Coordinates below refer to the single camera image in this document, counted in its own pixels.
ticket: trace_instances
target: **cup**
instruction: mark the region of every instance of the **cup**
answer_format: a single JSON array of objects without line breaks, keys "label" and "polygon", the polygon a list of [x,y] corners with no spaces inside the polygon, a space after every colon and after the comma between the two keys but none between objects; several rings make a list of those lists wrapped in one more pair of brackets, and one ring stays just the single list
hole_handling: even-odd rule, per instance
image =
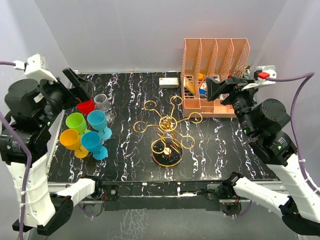
[{"label": "cup", "polygon": [[97,110],[105,112],[108,123],[112,123],[116,116],[113,113],[109,112],[111,105],[107,96],[103,93],[98,94],[94,98],[94,103]]},{"label": "cup", "polygon": [[95,104],[94,101],[91,99],[89,101],[84,101],[76,105],[76,107],[79,109],[79,111],[83,114],[89,114],[93,110],[95,110]]},{"label": "cup", "polygon": [[108,156],[108,150],[102,146],[100,135],[96,131],[87,132],[81,139],[81,144],[96,160],[102,160]]},{"label": "cup", "polygon": [[88,155],[89,151],[81,145],[81,137],[75,129],[64,130],[59,139],[63,146],[74,151],[78,159],[83,159]]},{"label": "cup", "polygon": [[80,137],[82,137],[85,133],[90,132],[90,130],[87,129],[87,122],[84,116],[79,112],[70,114],[66,118],[65,124],[68,126],[68,128],[76,130],[80,134]]},{"label": "cup", "polygon": [[97,130],[102,140],[107,140],[111,137],[112,131],[108,125],[107,117],[101,110],[94,110],[87,117],[88,123]]}]

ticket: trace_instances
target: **white wall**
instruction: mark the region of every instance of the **white wall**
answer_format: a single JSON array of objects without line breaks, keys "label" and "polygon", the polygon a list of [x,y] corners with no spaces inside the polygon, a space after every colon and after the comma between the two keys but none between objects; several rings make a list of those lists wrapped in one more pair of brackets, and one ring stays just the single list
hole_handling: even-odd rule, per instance
[{"label": "white wall", "polygon": [[248,38],[256,58],[286,0],[35,0],[71,68],[181,70],[184,38]]},{"label": "white wall", "polygon": [[[295,110],[295,124],[306,167],[320,185],[320,1],[290,0],[265,40],[255,65],[276,65],[277,77],[294,77],[308,72],[315,75],[303,87]],[[301,81],[276,83],[257,93],[257,99],[280,100],[289,113],[294,94]],[[284,130],[293,139],[291,126]]]},{"label": "white wall", "polygon": [[[49,70],[55,76],[63,77],[61,70],[67,68],[68,63],[34,0],[0,0],[0,5],[0,61],[26,61],[33,54],[44,54]],[[3,114],[8,112],[4,102],[8,87],[23,78],[21,71],[0,66],[0,109]],[[51,129],[55,132],[57,124]],[[11,227],[19,217],[16,199],[13,180],[0,160],[1,239],[17,239],[18,234]]]}]

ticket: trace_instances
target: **blue cup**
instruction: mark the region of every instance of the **blue cup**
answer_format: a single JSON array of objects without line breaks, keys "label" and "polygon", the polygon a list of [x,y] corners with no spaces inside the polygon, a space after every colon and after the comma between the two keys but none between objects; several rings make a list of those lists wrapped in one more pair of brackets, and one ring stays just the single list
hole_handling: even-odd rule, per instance
[{"label": "blue cup", "polygon": [[90,131],[83,135],[81,144],[89,152],[93,153],[93,157],[96,160],[102,160],[108,156],[108,150],[102,146],[101,137],[95,131]]},{"label": "blue cup", "polygon": [[111,137],[112,131],[107,127],[108,121],[104,111],[94,110],[87,117],[88,123],[98,131],[102,140],[107,140]]}]

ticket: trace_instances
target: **black round base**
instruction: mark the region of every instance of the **black round base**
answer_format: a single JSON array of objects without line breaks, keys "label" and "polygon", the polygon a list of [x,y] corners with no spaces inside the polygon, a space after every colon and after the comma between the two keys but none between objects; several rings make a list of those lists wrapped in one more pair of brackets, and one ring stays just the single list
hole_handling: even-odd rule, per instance
[{"label": "black round base", "polygon": [[[163,153],[152,152],[153,160],[163,167],[174,167],[180,163],[182,159],[183,149],[181,144],[178,141],[175,141],[176,144],[173,144],[171,138],[164,138],[166,143],[166,149]],[[156,152],[162,152],[165,145],[159,139],[154,145],[153,150]]]}]

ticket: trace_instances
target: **green cup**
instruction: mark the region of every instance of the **green cup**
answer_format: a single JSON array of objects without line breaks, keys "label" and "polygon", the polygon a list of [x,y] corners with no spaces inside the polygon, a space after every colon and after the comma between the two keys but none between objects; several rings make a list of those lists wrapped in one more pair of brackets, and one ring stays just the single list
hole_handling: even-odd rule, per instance
[{"label": "green cup", "polygon": [[76,130],[80,137],[90,132],[90,130],[87,130],[87,122],[84,116],[79,112],[70,114],[66,118],[65,124],[68,126],[68,128]]}]

